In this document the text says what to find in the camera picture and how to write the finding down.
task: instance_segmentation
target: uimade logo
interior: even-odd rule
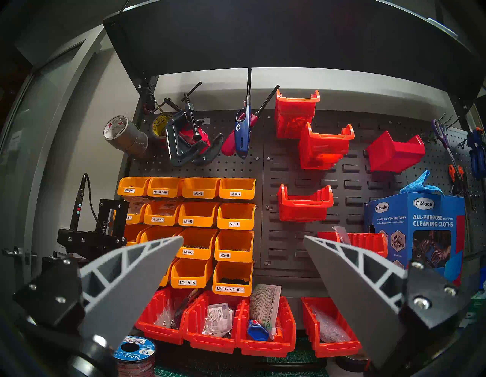
[[[434,207],[434,204],[434,201],[428,197],[414,199],[414,206],[420,210],[431,210]]]

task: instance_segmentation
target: pegboard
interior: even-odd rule
[[[231,132],[235,113],[200,111],[197,115],[201,119],[209,118],[209,125],[204,126],[204,129],[212,139],[218,132],[225,137]],[[148,133],[155,117],[156,115],[145,115],[140,129]],[[169,163],[165,146],[162,145],[149,161],[133,160],[129,176],[256,178],[255,198],[246,201],[257,205],[253,229],[253,258],[257,269],[255,273],[317,277],[317,271],[302,245],[305,235],[332,231],[332,227],[336,225],[346,227],[350,233],[363,232],[363,204],[397,194],[424,169],[431,171],[427,183],[440,187],[446,195],[451,189],[448,178],[449,156],[442,144],[433,141],[433,137],[424,138],[426,156],[405,172],[394,174],[369,171],[365,149],[384,131],[388,131],[394,141],[406,142],[416,134],[430,134],[430,122],[370,113],[316,110],[312,128],[314,132],[339,134],[347,124],[352,124],[356,137],[349,143],[348,154],[328,171],[300,169],[298,140],[276,139],[274,111],[265,110],[253,128],[246,160],[237,155],[226,157],[220,153],[206,166],[188,163],[181,168],[174,168]],[[466,169],[471,190],[477,196],[477,209],[471,213],[470,223],[473,252],[482,251],[485,248],[486,233],[478,230],[484,224],[486,216],[481,184],[472,178],[469,148],[466,145],[464,149],[457,147],[466,137],[466,133],[453,128],[449,129],[449,133],[453,153],[457,162]],[[321,187],[331,185],[334,206],[328,209],[326,220],[313,223],[280,222],[277,190],[281,183],[288,186],[289,195],[310,195]],[[214,200],[229,201],[220,198]]]

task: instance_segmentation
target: red storage bin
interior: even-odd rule
[[[214,294],[211,291],[204,292],[194,301],[186,313],[183,329],[184,339],[189,341],[193,348],[232,354],[236,348],[237,324],[242,301],[243,297],[222,296]],[[210,335],[202,335],[201,333],[203,332],[205,319],[208,314],[208,305],[224,303],[227,303],[230,308],[233,307],[235,309],[233,313],[231,338],[217,338]]]
[[[312,222],[324,220],[328,208],[334,205],[331,186],[321,188],[309,196],[287,195],[287,187],[277,191],[280,221]]]
[[[330,297],[302,297],[302,319],[312,349],[317,358],[332,358],[357,354],[361,350],[361,343],[356,339],[353,330],[348,326],[344,317],[339,313]],[[312,312],[311,306],[332,317],[342,327],[351,341],[340,343],[321,343],[319,336],[319,322]]]
[[[275,103],[275,123],[279,139],[299,139],[300,131],[306,123],[311,123],[315,113],[315,104],[320,101],[319,92],[310,98],[285,98],[277,89]]]
[[[287,353],[295,349],[295,320],[285,297],[280,297],[277,313],[277,318],[282,326],[283,342],[252,340],[247,333],[249,317],[250,300],[245,299],[238,318],[238,333],[236,334],[236,346],[241,349],[243,355],[284,358]]]
[[[135,327],[143,331],[143,334],[148,338],[181,345],[184,341],[182,338],[182,334],[186,321],[187,311],[190,309],[192,304],[190,304],[189,307],[187,307],[182,313],[179,330],[156,326],[154,325],[154,322],[157,320],[159,314],[162,314],[162,312],[164,311],[164,308],[167,306],[168,300],[172,301],[172,305],[174,306],[175,311],[178,305],[187,296],[189,296],[191,292],[192,289],[174,289],[172,287],[167,287],[157,291],[150,300],[149,304],[143,310],[142,315],[140,315],[138,321],[135,323]]]
[[[300,167],[302,169],[331,169],[349,150],[349,140],[354,139],[351,125],[341,130],[341,135],[313,133],[310,123],[301,130],[299,141]]]
[[[387,239],[382,233],[348,233],[351,245],[371,250],[383,258],[388,256]],[[337,232],[318,232],[317,237],[341,242]]]
[[[371,171],[401,173],[420,162],[425,156],[425,145],[420,136],[415,135],[406,143],[398,143],[385,131],[366,148]]]

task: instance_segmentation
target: blue box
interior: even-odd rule
[[[465,240],[464,198],[406,192],[364,205],[370,233],[387,238],[387,259],[407,268],[412,257],[460,283]]]

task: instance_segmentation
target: gray door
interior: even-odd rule
[[[69,97],[105,35],[102,26],[63,45],[27,77],[0,137],[0,284],[11,295],[30,281],[40,182]]]

